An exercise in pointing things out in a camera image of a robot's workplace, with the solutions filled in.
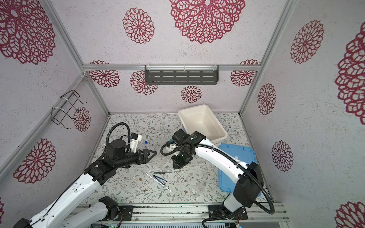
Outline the white plastic bin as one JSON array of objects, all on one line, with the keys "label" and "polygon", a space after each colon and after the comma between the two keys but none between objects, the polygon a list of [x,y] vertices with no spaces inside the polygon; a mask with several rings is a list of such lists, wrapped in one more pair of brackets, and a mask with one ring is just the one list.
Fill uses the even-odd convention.
[{"label": "white plastic bin", "polygon": [[178,116],[186,133],[198,131],[216,146],[228,137],[228,133],[206,104],[182,109],[178,111]]}]

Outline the blue capped test tube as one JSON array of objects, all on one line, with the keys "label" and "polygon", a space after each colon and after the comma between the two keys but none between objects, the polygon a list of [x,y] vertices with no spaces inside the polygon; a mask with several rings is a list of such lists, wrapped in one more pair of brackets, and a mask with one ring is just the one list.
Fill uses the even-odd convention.
[{"label": "blue capped test tube", "polygon": [[144,143],[145,143],[146,148],[149,150],[150,149],[149,142],[148,141],[145,141]]}]

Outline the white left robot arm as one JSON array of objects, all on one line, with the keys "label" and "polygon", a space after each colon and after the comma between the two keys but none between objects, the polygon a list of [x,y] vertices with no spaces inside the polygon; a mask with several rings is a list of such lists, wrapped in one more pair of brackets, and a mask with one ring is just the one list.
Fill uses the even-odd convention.
[{"label": "white left robot arm", "polygon": [[108,196],[102,197],[93,207],[66,221],[67,216],[92,192],[112,178],[117,169],[149,163],[156,151],[143,149],[132,152],[124,140],[108,143],[102,155],[88,166],[82,175],[43,211],[31,219],[21,218],[15,228],[85,227],[101,219],[114,220],[120,215],[118,203]]}]

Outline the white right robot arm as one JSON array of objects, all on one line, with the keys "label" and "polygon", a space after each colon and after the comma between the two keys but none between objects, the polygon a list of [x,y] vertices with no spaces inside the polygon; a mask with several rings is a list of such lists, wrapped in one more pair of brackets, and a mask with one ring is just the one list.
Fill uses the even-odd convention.
[{"label": "white right robot arm", "polygon": [[183,168],[197,156],[213,164],[235,183],[233,192],[223,203],[217,209],[210,210],[210,220],[233,219],[235,216],[245,219],[245,209],[252,205],[269,214],[274,213],[273,202],[264,188],[263,176],[257,163],[247,164],[228,155],[199,132],[190,135],[180,129],[172,136],[171,143],[176,146],[169,153],[172,155],[174,169]]}]

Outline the metal tweezers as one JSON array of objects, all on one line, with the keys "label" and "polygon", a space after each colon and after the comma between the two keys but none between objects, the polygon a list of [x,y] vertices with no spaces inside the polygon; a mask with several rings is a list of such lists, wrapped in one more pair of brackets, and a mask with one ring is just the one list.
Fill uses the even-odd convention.
[{"label": "metal tweezers", "polygon": [[169,173],[172,173],[172,171],[154,172],[153,174],[169,174]]}]

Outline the dark grey wall shelf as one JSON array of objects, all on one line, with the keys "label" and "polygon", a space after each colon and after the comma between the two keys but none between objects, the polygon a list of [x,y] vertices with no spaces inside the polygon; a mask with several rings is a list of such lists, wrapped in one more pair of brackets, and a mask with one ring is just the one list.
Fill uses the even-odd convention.
[{"label": "dark grey wall shelf", "polygon": [[149,86],[213,86],[219,81],[219,67],[147,65],[144,80]]}]

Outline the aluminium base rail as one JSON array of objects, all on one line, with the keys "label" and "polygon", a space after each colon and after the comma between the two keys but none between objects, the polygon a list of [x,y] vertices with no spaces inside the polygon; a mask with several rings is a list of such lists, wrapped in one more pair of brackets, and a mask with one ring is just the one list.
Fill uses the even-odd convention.
[{"label": "aluminium base rail", "polygon": [[107,224],[116,227],[119,223],[155,224],[155,223],[199,223],[208,219],[213,222],[289,222],[283,204],[274,204],[276,212],[273,215],[265,213],[258,206],[242,208],[234,215],[226,217],[220,204],[213,203],[181,203],[181,204],[121,204],[117,217],[111,221],[102,217],[101,207],[95,205],[80,205],[72,211],[60,225],[62,228],[86,228],[91,224]]}]

